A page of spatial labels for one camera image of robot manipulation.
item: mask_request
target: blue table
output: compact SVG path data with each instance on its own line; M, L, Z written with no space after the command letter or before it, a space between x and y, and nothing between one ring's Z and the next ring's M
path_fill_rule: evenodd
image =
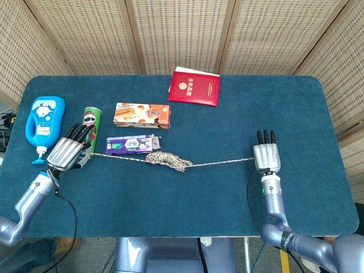
M40 76L26 87L0 172L0 214L18 219L13 206L40 170L24 135L37 96L66 101L62 134L82 121L86 106L103 111L96 152L107 137L155 134L162 151L194 163L253 155L256 131L274 129L284 201L293 230L313 235L351 233L358 218L320 83L308 76L221 76L218 107L168 102L170 76ZM117 102L170 104L171 129L115 127ZM61 193L75 205L78 235L258 235L249 215L246 183L254 162L176 172L165 166L95 157L62 174ZM264 222L257 178L253 211ZM73 213L49 196L34 217L29 237L71 236Z

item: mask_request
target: gray robot arm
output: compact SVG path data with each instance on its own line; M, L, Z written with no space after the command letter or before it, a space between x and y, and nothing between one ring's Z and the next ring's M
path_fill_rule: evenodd
M364 273L364 237L357 234L339 236L334 244L295 233L290 228L284 210L280 177L280 159L274 132L269 141L264 131L264 144L258 131L258 145L253 147L258 171L269 169L261 179L266 215L273 224L265 224L261 236L265 243L303 257L331 273Z
M70 170L81 151L89 147L88 144L82 144L82 141L91 129L91 126L86 128L86 126L74 125L67 135L57 142L47 159L49 168L37 175L15 205L15 210L19 214L19 222L0 216L1 244L14 246L23 239L33 216L43 201L55 188L59 188L59 173Z

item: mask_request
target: pringles can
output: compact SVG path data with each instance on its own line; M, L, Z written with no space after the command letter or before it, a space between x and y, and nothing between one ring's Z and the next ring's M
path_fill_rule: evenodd
M91 147L82 152L84 155L89 155L90 157L93 156L91 153L95 151L96 139L98 134L98 128L100 126L101 116L102 116L102 111L100 109L96 107L85 108L84 120L82 124L87 126L90 125L95 125L95 126L85 139L86 143L87 142L91 143Z

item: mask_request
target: rope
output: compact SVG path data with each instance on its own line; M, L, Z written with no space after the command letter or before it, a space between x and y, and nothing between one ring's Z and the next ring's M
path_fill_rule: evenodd
M179 172L184 172L186 168L192 167L203 167L203 166L210 166L210 165L218 165L218 164L226 164L226 163L235 163L235 162L242 162L253 160L254 158L241 158L241 159L233 159L233 160L226 160L226 161L219 161L219 162L211 162L211 163L203 163L203 164L192 164L191 161L180 159L179 156L174 155L170 152L152 152L146 156L146 159L137 159L137 158L127 158L125 156L115 156L115 155L104 155L98 153L91 153L92 155L103 156L105 158L117 158L117 159L124 159L124 160L131 160L137 162L145 162L151 164L160 164L169 166Z

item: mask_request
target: red book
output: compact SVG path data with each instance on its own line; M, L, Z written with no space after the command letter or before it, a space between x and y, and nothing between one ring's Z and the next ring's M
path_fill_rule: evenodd
M173 72L169 101L217 106L220 77Z

